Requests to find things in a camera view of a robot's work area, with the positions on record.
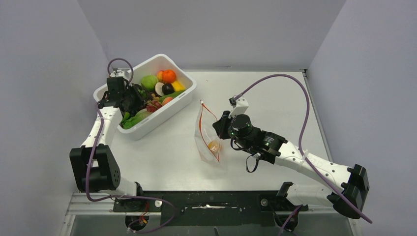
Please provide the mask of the clear zip top bag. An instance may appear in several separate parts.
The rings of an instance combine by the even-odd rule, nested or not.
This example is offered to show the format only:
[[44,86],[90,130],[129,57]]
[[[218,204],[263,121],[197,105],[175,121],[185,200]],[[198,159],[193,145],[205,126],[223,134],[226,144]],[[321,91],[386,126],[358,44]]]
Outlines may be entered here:
[[[217,136],[212,126],[216,121],[218,121],[218,119],[215,114],[201,100],[194,131],[194,140],[199,157],[201,161],[206,164],[209,164],[216,169],[226,171],[228,165],[227,161],[224,159],[225,142]],[[208,144],[213,140],[218,140],[222,145],[222,149],[219,153],[214,154],[208,148]]]

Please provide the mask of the red grape bunch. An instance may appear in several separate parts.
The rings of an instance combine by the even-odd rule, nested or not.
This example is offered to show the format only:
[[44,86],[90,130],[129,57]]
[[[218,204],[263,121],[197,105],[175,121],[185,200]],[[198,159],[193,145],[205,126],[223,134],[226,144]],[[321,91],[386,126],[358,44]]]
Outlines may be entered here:
[[154,113],[154,112],[156,112],[157,110],[159,110],[162,107],[163,107],[163,105],[159,101],[157,101],[157,100],[149,100],[147,102],[147,105],[146,105],[146,110],[148,112]]

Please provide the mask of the yellow orange fruit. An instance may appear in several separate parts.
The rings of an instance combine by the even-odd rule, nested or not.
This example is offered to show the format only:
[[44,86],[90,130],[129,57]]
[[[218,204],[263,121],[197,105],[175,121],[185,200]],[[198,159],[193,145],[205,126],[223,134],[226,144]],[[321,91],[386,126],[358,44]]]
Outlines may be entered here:
[[213,140],[208,144],[208,148],[212,153],[216,154],[221,151],[222,145],[218,140]]

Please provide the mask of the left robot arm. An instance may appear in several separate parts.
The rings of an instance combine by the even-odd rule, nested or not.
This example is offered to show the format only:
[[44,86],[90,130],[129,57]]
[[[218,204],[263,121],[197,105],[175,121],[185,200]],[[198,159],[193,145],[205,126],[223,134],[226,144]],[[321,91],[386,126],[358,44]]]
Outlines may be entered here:
[[95,105],[97,117],[88,137],[69,153],[77,188],[92,202],[95,199],[91,193],[106,193],[109,198],[142,194],[139,183],[122,177],[111,151],[111,143],[123,116],[136,110],[140,101],[138,92],[124,77],[107,78],[107,91]]

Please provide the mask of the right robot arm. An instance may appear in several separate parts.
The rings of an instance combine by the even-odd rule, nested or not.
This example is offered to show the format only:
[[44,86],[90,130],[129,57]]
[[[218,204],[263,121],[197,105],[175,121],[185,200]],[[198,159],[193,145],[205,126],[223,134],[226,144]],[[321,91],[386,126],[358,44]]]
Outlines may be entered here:
[[362,212],[369,192],[369,180],[365,167],[339,165],[322,159],[297,147],[286,138],[252,125],[250,117],[240,114],[229,117],[224,111],[220,120],[213,123],[217,136],[237,145],[257,163],[266,161],[273,165],[292,169],[325,185],[330,193],[323,197],[296,197],[298,187],[292,183],[288,190],[277,195],[277,205],[284,210],[295,205],[319,204],[333,207],[338,213],[352,219],[371,220]]

